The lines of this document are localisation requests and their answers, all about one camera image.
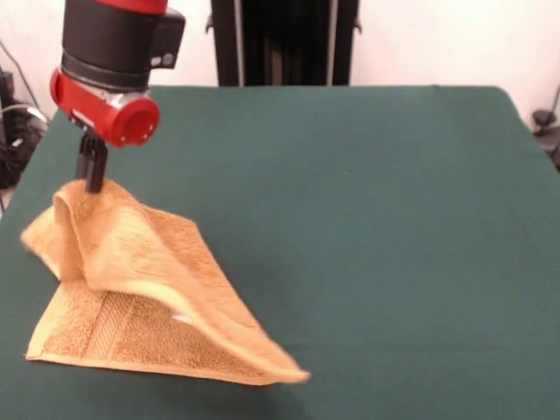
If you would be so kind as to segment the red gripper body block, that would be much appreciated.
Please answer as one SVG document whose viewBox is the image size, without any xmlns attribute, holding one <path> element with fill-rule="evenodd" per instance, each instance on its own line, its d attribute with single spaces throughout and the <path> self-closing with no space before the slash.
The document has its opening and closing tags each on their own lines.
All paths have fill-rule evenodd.
<svg viewBox="0 0 560 420">
<path fill-rule="evenodd" d="M 149 90 L 110 92 L 52 72 L 51 96 L 69 119 L 117 148 L 145 143 L 157 129 L 158 105 Z"/>
</svg>

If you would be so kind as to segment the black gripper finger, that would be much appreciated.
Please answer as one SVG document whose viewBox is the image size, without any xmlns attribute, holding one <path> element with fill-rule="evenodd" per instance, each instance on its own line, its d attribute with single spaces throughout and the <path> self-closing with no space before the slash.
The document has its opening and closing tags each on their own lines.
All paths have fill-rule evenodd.
<svg viewBox="0 0 560 420">
<path fill-rule="evenodd" d="M 89 193 L 99 193 L 103 186 L 108 149 L 102 140 L 89 138 L 85 153 L 87 158 L 87 191 Z"/>
<path fill-rule="evenodd" d="M 78 160 L 76 166 L 76 178 L 85 179 L 88 175 L 89 162 L 95 153 L 95 139 L 85 133 L 80 140 Z"/>
</svg>

